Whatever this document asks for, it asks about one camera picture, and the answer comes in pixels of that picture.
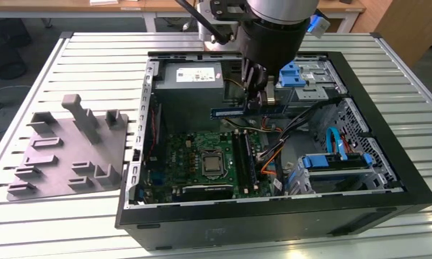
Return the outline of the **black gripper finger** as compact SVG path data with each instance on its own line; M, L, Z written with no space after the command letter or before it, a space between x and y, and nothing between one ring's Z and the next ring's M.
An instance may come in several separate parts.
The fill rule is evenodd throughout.
M257 91L257 114L265 114L277 105L274 86L277 72L270 73L265 69L256 69L254 90Z
M258 65L248 58L241 61L241 82L245 88L244 114L258 107Z

